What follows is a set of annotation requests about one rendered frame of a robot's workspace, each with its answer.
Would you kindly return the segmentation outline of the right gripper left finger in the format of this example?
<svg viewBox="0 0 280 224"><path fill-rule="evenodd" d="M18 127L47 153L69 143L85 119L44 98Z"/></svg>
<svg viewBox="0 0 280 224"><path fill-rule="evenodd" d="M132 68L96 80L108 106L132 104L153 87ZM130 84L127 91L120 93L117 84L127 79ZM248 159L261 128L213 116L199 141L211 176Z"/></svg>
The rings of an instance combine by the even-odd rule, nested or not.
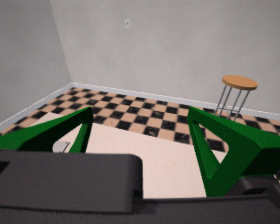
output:
<svg viewBox="0 0 280 224"><path fill-rule="evenodd" d="M81 125L68 153L86 153L93 125L93 112L86 107L68 115L0 136L0 149L53 152L53 145Z"/></svg>

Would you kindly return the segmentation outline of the grey rectangular plate with four corner holes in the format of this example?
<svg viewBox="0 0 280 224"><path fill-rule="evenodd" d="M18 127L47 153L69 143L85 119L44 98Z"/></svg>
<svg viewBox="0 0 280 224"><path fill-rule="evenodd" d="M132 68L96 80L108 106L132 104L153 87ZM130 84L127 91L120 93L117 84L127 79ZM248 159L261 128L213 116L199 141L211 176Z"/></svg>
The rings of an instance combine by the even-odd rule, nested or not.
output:
<svg viewBox="0 0 280 224"><path fill-rule="evenodd" d="M70 142L57 141L53 145L53 152L64 152Z"/></svg>

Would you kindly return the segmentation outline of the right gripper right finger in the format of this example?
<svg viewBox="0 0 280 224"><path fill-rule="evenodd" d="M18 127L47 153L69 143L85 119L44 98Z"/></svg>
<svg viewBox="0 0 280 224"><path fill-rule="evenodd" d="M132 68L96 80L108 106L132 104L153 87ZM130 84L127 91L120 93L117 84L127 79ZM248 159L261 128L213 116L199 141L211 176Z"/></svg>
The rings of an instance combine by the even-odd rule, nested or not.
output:
<svg viewBox="0 0 280 224"><path fill-rule="evenodd" d="M274 176L280 170L279 135L192 106L187 121L206 197L224 196L240 178ZM228 144L229 150L221 164L199 125Z"/></svg>

